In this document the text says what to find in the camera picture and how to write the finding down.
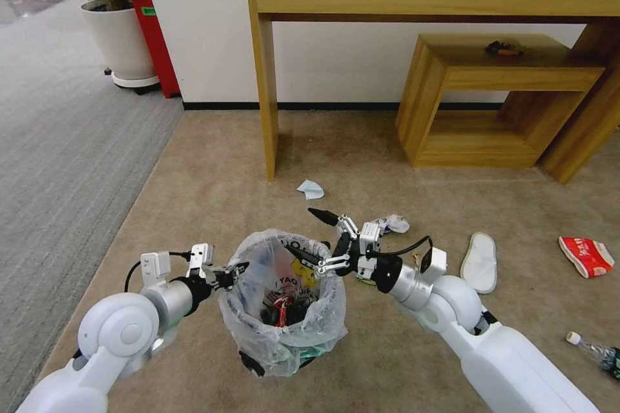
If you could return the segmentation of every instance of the potted plant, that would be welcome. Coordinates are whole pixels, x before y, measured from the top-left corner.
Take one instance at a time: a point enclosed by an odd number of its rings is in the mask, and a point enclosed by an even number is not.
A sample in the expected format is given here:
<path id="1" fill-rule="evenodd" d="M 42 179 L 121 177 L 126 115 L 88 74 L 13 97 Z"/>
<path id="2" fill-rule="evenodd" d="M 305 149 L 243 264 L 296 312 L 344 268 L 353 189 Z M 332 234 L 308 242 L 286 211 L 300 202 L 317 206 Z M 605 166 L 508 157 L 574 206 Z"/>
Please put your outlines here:
<path id="1" fill-rule="evenodd" d="M 89 0 L 81 8 L 115 84 L 144 87 L 159 81 L 129 0 Z"/>

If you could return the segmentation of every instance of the red trash bin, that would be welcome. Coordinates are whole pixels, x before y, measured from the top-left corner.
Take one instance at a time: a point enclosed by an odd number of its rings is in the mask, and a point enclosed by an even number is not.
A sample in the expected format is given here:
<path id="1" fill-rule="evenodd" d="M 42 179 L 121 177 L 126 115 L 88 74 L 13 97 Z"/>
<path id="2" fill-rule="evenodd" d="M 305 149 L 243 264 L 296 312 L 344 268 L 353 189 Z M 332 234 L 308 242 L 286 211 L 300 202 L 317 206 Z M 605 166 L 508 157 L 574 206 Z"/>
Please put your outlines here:
<path id="1" fill-rule="evenodd" d="M 174 74 L 172 61 L 170 61 L 170 55 L 168 54 L 168 47 L 166 47 L 166 42 L 163 40 L 160 22 L 157 20 L 155 8 L 153 8 L 153 0 L 131 0 L 131 2 L 136 9 L 144 40 L 149 48 L 155 72 L 160 79 L 163 95 L 166 98 L 180 95 L 179 82 Z"/>

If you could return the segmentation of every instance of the black cable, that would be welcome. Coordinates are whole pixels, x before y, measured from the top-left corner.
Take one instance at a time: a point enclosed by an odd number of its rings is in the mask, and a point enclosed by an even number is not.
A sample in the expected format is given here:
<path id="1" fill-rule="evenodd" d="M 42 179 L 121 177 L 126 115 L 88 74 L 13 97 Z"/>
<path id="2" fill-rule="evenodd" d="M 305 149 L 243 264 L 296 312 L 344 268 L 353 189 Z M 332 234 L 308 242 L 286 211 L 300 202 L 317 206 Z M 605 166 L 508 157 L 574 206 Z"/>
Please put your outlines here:
<path id="1" fill-rule="evenodd" d="M 191 256 L 192 256 L 192 252 L 168 252 L 168 254 L 170 256 L 180 256 L 185 258 L 185 261 L 189 261 Z"/>
<path id="2" fill-rule="evenodd" d="M 133 272 L 139 266 L 140 266 L 140 262 L 139 261 L 135 262 L 134 265 L 129 270 L 129 273 L 127 273 L 127 277 L 125 278 L 125 290 L 123 292 L 129 292 L 129 280 L 131 279 L 131 275 L 133 274 Z"/>
<path id="3" fill-rule="evenodd" d="M 428 245 L 432 248 L 433 241 L 431 240 L 431 236 L 424 236 L 422 239 L 418 240 L 415 244 L 408 246 L 407 248 L 403 248 L 402 250 L 398 250 L 397 252 L 368 252 L 366 255 L 369 257 L 393 257 L 397 255 L 402 255 L 407 252 L 411 252 L 415 250 L 419 246 L 421 246 L 424 242 L 428 241 Z"/>

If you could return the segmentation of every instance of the white wall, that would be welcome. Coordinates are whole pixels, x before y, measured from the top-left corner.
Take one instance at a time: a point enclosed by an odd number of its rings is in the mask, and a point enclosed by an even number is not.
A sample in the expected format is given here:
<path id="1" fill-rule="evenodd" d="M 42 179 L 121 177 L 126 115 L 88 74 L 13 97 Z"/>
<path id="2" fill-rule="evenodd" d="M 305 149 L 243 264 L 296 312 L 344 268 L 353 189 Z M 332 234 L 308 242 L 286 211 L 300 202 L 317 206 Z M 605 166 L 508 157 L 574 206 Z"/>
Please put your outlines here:
<path id="1" fill-rule="evenodd" d="M 257 101 L 247 0 L 153 0 L 188 102 Z M 580 25 L 277 23 L 278 100 L 400 100 L 419 32 L 544 32 L 571 46 Z M 498 100 L 459 92 L 450 101 Z"/>

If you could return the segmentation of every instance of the red snack bag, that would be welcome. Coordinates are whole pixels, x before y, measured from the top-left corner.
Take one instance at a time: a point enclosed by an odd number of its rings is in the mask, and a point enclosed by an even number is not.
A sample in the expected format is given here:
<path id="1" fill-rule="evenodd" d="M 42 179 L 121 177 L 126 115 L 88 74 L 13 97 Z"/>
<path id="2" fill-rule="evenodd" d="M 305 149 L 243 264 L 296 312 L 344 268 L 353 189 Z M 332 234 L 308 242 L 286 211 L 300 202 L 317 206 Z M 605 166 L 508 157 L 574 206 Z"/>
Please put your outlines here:
<path id="1" fill-rule="evenodd" d="M 602 276 L 611 271 L 614 259 L 600 242 L 583 237 L 560 237 L 560 248 L 583 277 Z"/>

